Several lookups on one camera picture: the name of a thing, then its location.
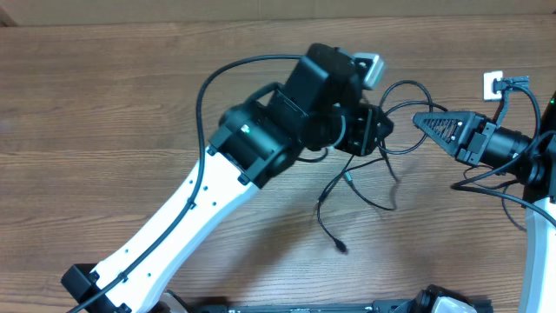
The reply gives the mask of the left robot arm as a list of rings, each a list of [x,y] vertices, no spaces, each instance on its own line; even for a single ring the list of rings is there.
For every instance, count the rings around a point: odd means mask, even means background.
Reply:
[[[373,152],[393,130],[366,104],[385,69],[372,53],[322,43],[295,57],[285,83],[269,83],[227,110],[216,132],[200,137],[200,157],[172,197],[119,250],[96,264],[75,264],[63,287],[77,310],[147,312],[208,234],[304,150]]]

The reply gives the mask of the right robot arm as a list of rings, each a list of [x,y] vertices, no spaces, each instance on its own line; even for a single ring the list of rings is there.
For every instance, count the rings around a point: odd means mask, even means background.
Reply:
[[[490,171],[453,183],[526,210],[526,268],[519,312],[555,311],[555,99],[533,105],[532,138],[472,111],[421,112],[414,125],[456,161]]]

